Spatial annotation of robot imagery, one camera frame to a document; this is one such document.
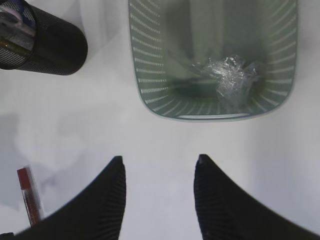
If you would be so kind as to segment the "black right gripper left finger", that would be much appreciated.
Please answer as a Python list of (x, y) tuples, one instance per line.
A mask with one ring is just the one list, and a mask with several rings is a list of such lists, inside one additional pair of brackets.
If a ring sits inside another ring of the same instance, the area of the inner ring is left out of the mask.
[(115, 156), (75, 198), (39, 223), (2, 240), (117, 240), (127, 197), (122, 156)]

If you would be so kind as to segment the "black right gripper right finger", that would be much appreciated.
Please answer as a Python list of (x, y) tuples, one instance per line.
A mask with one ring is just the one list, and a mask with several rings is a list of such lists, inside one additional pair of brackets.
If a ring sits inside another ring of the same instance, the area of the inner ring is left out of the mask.
[(318, 240), (238, 186), (207, 155), (195, 166), (195, 210), (204, 240)]

